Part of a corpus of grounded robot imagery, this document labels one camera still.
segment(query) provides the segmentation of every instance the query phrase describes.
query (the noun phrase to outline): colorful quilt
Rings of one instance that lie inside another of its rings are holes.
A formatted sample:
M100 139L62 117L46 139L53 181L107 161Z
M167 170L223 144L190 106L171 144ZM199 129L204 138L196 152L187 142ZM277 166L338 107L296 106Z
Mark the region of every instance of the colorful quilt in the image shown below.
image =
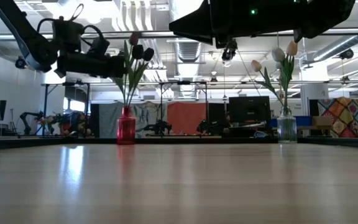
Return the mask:
M318 101L320 116L331 116L334 138L358 138L358 100L345 97Z

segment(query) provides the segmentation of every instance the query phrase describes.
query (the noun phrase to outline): red vase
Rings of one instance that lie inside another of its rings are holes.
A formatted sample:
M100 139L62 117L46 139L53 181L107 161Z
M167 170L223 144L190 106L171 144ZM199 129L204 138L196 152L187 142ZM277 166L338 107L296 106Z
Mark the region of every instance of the red vase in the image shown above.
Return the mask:
M132 117L131 107L125 106L122 115L118 119L117 144L135 144L136 118Z

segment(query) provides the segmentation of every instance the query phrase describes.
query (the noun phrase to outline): table surface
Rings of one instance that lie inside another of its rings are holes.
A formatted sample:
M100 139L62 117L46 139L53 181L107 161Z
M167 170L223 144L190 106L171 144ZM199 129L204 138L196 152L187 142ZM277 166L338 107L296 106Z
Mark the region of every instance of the table surface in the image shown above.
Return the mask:
M0 223L358 223L358 148L100 144L2 150Z

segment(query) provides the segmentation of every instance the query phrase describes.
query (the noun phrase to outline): glass vase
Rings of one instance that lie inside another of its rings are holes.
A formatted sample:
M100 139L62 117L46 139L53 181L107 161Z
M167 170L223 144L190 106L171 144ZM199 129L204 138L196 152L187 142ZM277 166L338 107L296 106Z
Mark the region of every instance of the glass vase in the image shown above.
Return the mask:
M118 119L117 144L135 144L136 118L132 117L131 107L125 106L122 115Z
M277 134L279 144L298 142L296 119L289 108L282 108L281 116L277 118Z

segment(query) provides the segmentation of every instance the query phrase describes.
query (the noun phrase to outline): cardboard box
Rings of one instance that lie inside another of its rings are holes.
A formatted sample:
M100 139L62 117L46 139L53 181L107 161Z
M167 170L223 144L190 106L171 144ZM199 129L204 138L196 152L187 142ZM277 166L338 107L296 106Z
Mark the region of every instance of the cardboard box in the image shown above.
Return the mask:
M311 122L313 126L332 126L333 118L331 116L314 116Z

